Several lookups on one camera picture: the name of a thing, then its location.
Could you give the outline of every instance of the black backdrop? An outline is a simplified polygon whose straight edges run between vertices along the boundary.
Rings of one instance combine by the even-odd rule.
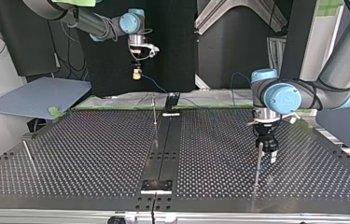
[[[167,91],[194,90],[196,1],[109,0],[92,9],[113,18],[129,8],[142,8],[146,12],[146,28],[154,30],[147,35],[147,41],[161,50],[155,58],[144,61],[144,74],[154,78]],[[90,68],[94,95],[104,97],[130,91],[159,91],[146,78],[132,79],[132,56],[128,51],[127,36],[120,37],[118,42],[95,43],[84,32],[78,34]]]

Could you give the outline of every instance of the gray mat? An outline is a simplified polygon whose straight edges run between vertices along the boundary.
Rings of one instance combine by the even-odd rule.
[[[56,119],[49,109],[64,112],[91,89],[89,82],[42,77],[0,97],[0,114]]]

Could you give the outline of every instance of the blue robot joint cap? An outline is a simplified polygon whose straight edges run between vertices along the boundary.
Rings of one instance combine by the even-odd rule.
[[[142,18],[136,13],[125,13],[119,19],[119,27],[128,35],[136,34],[142,28]]]
[[[300,91],[288,83],[276,83],[263,95],[264,104],[276,113],[286,115],[295,112],[301,106]]]
[[[256,70],[251,75],[251,83],[262,81],[265,79],[277,78],[276,69],[272,68],[264,68],[260,70]]]

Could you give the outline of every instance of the green tape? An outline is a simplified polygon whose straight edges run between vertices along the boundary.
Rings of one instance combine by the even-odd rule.
[[[252,105],[176,105],[173,109],[251,109]]]
[[[60,111],[57,107],[54,106],[49,108],[49,113],[56,119],[63,117],[65,114],[64,112]]]
[[[52,0],[56,3],[67,3],[79,7],[95,7],[96,0]]]
[[[342,0],[321,0],[317,9],[318,17],[335,16],[340,5],[343,4]]]
[[[78,106],[72,110],[153,110],[152,106]],[[163,110],[163,106],[156,106],[156,110]]]

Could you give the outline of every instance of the metal frame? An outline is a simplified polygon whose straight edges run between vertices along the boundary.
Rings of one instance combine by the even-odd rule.
[[[169,138],[167,140],[167,147],[165,152],[176,153],[180,155],[180,136],[181,136],[181,123],[184,115],[181,113],[180,117],[172,120],[171,128],[169,130]],[[327,150],[332,152],[337,160],[345,163],[346,166],[350,167],[350,157],[347,157],[340,148],[333,145],[330,140],[323,136],[320,132],[313,129],[304,120],[298,120],[295,125],[299,125],[303,128],[305,132],[310,134],[311,138],[316,138],[318,142],[324,146]],[[177,167],[179,161],[168,161],[165,162],[161,169],[160,179],[173,179],[174,186],[176,186],[177,181]],[[304,201],[304,200],[272,200],[268,202],[265,201],[251,201],[248,199],[182,199],[175,195],[176,188],[174,188],[174,193],[170,196],[162,196],[161,203],[156,203],[160,208],[164,208],[166,212],[175,212],[177,214],[184,213],[282,213],[282,214],[346,214],[350,213],[350,202],[331,202],[331,201]]]
[[[273,0],[211,0],[201,15],[195,21],[195,28],[199,35],[203,35],[218,19],[233,7],[249,7],[255,11],[267,24],[270,24],[274,6]],[[271,26],[276,31],[281,31],[287,24],[282,12],[275,6]]]
[[[100,211],[33,211],[0,210],[0,223],[97,223],[106,224],[111,217],[124,217],[126,223],[151,223],[150,213],[116,213]],[[348,215],[323,214],[223,214],[155,212],[156,223],[350,223]]]
[[[174,180],[175,186],[180,156],[182,117],[183,113],[180,111],[180,117],[161,118],[160,131],[156,138],[157,144],[151,146],[150,156],[152,159],[148,158],[145,164],[140,179],[141,182],[144,179],[169,179]],[[339,156],[338,160],[350,166],[350,160],[343,155],[340,148],[334,146],[305,121],[300,120],[298,125],[301,125],[312,138],[317,138],[328,150],[335,151]],[[9,152],[14,150],[24,149],[22,145],[19,145]],[[73,206],[63,206],[63,202]],[[6,198],[3,200],[1,198],[0,223],[103,224],[111,217],[124,217],[127,223],[151,223],[152,215],[156,223],[301,223],[303,221],[307,223],[350,223],[350,216],[341,215],[347,212],[350,213],[346,208],[341,207],[341,203],[275,201],[262,204],[262,202],[252,203],[248,200],[186,201],[178,200],[175,196],[175,190],[172,195],[139,194],[129,203],[122,200],[85,201],[79,207],[80,199],[57,199],[55,201],[38,201],[38,204],[35,204],[35,209],[40,208],[41,210],[17,209],[20,205],[24,207],[28,203],[37,203],[37,201],[33,202],[33,200],[28,201],[20,198]],[[150,209],[142,208],[142,205],[146,205],[145,203],[150,206]],[[322,212],[339,215],[323,215]]]

